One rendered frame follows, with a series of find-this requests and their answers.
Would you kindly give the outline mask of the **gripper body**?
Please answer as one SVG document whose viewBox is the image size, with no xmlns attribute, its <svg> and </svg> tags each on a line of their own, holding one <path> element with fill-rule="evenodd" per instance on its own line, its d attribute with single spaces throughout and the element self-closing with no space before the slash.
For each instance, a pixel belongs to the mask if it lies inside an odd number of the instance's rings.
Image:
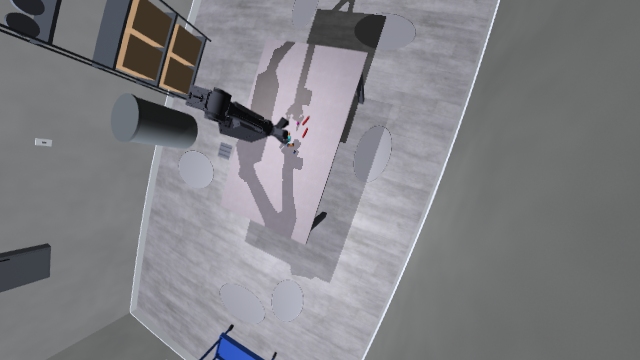
<svg viewBox="0 0 640 360">
<path fill-rule="evenodd" d="M 273 136 L 273 137 L 275 137 L 277 140 L 279 140 L 279 141 L 280 141 L 281 143 L 283 143 L 284 145 L 288 142 L 288 138 L 284 140 L 284 139 L 278 138 L 278 137 L 276 137 L 276 136 Z"/>
</svg>

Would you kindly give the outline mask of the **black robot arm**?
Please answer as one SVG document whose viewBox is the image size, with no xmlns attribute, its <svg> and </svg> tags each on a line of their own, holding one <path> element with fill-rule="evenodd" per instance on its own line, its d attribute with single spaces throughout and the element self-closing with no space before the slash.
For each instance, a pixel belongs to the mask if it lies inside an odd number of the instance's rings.
<svg viewBox="0 0 640 360">
<path fill-rule="evenodd" d="M 223 95 L 224 94 L 224 95 Z M 252 126 L 255 130 L 262 132 L 267 136 L 276 136 L 281 139 L 287 139 L 288 130 L 282 129 L 289 125 L 289 121 L 282 117 L 277 125 L 272 125 L 272 121 L 258 119 L 249 113 L 236 107 L 230 100 L 232 95 L 222 89 L 214 87 L 213 91 L 190 84 L 189 95 L 185 105 L 195 107 L 205 112 L 204 118 L 219 122 L 218 124 L 226 128 L 230 128 L 232 118 L 237 119 L 244 124 Z M 207 111 L 207 112 L 206 112 Z M 212 112 L 212 113 L 211 113 Z M 232 118 L 231 118 L 232 117 Z M 226 119 L 226 120 L 225 120 Z M 218 121 L 220 120 L 220 121 Z M 223 121 L 223 122 L 222 122 Z M 221 123 L 222 122 L 222 123 Z M 272 128 L 271 128 L 272 126 Z M 257 127 L 257 128 L 255 128 Z M 267 129 L 267 131 L 265 131 Z M 271 130 L 271 132 L 270 132 Z M 270 133 L 270 134 L 269 134 Z M 281 136 L 280 136 L 281 135 Z"/>
</svg>

